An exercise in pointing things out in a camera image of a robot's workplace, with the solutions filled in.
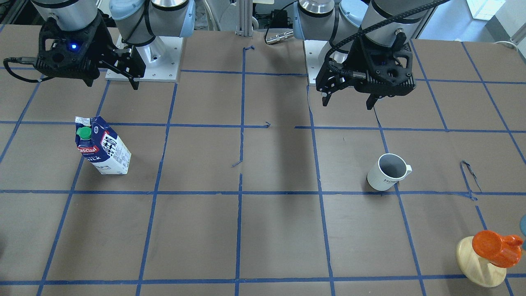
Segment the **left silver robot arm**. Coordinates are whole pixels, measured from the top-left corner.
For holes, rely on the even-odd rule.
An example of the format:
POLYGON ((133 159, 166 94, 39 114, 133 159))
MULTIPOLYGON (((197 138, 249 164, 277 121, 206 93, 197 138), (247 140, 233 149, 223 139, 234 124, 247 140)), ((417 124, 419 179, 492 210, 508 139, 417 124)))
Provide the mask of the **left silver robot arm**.
POLYGON ((409 39, 431 0, 299 0, 293 4, 294 36, 324 41, 315 79, 322 104, 353 88, 368 94, 367 109, 384 97, 413 92, 413 53, 409 39))

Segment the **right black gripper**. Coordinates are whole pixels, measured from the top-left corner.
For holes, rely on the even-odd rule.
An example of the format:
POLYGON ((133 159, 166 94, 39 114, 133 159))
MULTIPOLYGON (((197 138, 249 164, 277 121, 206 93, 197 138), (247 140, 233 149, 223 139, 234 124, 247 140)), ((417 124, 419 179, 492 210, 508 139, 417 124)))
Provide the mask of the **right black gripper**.
POLYGON ((138 90, 136 79, 143 75, 145 64, 133 66, 125 61, 134 46, 117 48, 106 20, 106 15, 97 12, 87 27, 64 31, 56 19, 49 17, 39 32, 35 69, 51 78, 82 79, 89 87, 100 76, 99 69, 110 69, 124 75, 132 88, 138 90))

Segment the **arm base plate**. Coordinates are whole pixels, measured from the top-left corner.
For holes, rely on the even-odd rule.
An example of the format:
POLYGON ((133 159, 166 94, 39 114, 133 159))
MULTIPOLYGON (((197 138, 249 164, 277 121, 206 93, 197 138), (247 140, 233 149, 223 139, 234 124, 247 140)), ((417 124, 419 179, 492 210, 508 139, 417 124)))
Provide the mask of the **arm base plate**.
POLYGON ((151 43, 134 47, 125 61, 133 66, 145 64, 143 75, 134 81, 177 82, 184 41, 182 37, 156 36, 151 43))
POLYGON ((304 40, 305 62, 310 86, 316 85, 316 78, 330 48, 329 41, 304 40))

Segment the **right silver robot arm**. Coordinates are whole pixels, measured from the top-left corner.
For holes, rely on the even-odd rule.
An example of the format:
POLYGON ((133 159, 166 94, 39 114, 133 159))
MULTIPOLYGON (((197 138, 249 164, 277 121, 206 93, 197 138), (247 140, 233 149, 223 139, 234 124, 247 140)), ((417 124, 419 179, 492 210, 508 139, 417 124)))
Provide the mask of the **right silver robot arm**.
POLYGON ((34 0, 45 19, 38 55, 32 65, 52 78, 81 79, 92 86, 106 78, 140 82, 176 82, 182 42, 192 35, 193 0, 111 0, 111 18, 120 32, 113 38, 94 0, 34 0))

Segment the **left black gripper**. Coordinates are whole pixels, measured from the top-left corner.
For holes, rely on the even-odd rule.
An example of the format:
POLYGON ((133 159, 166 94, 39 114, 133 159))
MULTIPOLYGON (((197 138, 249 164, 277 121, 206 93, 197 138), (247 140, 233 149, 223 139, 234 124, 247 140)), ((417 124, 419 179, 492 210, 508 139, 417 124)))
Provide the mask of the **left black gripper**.
POLYGON ((330 69, 324 62, 316 78, 323 107, 329 104, 332 93, 350 86, 358 92, 370 94, 368 110, 372 110, 383 96, 405 96, 414 89, 413 53, 406 38, 396 38, 387 47, 368 38, 357 38, 343 62, 330 64, 343 73, 330 69))

